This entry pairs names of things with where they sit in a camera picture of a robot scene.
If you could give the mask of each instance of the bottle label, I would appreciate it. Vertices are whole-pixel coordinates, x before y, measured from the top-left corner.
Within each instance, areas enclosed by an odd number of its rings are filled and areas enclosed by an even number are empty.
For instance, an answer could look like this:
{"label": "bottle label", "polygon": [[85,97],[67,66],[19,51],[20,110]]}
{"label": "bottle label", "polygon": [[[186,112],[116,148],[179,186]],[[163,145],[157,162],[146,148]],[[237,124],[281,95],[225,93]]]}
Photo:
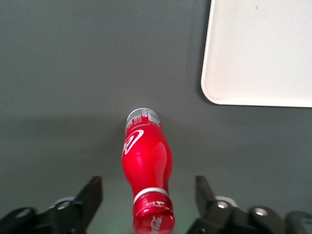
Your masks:
{"label": "bottle label", "polygon": [[136,130],[133,133],[131,133],[130,136],[126,139],[124,145],[123,145],[123,151],[126,155],[131,148],[134,146],[134,144],[143,136],[144,130]]}

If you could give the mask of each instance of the metal screw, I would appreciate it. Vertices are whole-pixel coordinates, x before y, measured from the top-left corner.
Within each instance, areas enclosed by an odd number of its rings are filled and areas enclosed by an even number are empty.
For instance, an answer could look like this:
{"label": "metal screw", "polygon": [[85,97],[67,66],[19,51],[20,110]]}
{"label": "metal screw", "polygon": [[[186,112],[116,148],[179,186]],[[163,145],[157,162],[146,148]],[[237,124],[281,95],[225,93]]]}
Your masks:
{"label": "metal screw", "polygon": [[62,202],[61,204],[58,205],[58,210],[62,210],[64,208],[68,207],[69,205],[70,205],[69,201]]}
{"label": "metal screw", "polygon": [[217,204],[218,204],[218,207],[221,209],[226,209],[229,207],[229,205],[225,201],[218,201]]}
{"label": "metal screw", "polygon": [[31,210],[30,210],[29,208],[27,208],[27,209],[23,210],[22,212],[19,212],[19,213],[15,216],[15,218],[22,218],[22,217],[28,215],[30,212],[31,212]]}
{"label": "metal screw", "polygon": [[259,216],[267,216],[268,215],[268,212],[262,208],[255,208],[254,211]]}
{"label": "metal screw", "polygon": [[199,231],[199,234],[206,234],[206,233],[207,233],[206,229],[204,229],[204,228],[200,229],[200,231]]}

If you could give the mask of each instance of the coca-cola logo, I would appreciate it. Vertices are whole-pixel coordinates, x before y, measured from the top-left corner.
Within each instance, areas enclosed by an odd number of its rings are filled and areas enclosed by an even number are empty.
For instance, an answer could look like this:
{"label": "coca-cola logo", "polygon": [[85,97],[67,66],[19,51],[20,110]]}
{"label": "coca-cola logo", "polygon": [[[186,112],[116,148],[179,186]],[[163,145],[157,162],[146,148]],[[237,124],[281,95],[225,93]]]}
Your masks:
{"label": "coca-cola logo", "polygon": [[141,138],[141,136],[143,136],[143,134],[144,134],[143,130],[136,130],[133,133],[131,133],[130,136],[128,136],[123,145],[123,151],[125,155],[131,150],[131,148]]}
{"label": "coca-cola logo", "polygon": [[153,216],[153,219],[151,221],[151,227],[152,227],[151,234],[158,234],[161,222],[162,222],[162,216],[160,217]]}

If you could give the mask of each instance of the red plastic bottle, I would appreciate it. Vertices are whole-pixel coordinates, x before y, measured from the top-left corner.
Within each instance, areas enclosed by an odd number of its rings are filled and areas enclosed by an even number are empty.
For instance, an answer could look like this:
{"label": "red plastic bottle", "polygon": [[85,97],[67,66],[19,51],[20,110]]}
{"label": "red plastic bottle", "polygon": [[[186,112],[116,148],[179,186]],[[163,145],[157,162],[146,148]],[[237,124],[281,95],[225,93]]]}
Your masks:
{"label": "red plastic bottle", "polygon": [[156,113],[140,108],[127,118],[122,167],[133,191],[137,234],[169,234],[175,225],[168,182],[172,154]]}

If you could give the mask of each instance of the white ring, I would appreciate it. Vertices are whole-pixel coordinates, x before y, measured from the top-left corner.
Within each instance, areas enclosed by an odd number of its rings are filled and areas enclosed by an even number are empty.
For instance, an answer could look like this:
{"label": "white ring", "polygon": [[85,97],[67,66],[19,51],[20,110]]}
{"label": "white ring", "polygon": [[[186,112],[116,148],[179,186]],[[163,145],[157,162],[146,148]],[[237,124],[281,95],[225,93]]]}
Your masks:
{"label": "white ring", "polygon": [[169,197],[169,194],[164,190],[164,189],[161,189],[161,188],[146,188],[146,189],[143,189],[141,190],[136,196],[135,196],[135,199],[133,200],[133,204],[135,204],[135,202],[138,200],[138,198],[140,196],[142,196],[143,194],[146,194],[146,193],[150,193],[150,192],[158,192],[158,193],[161,193],[161,194],[165,194],[167,197]]}

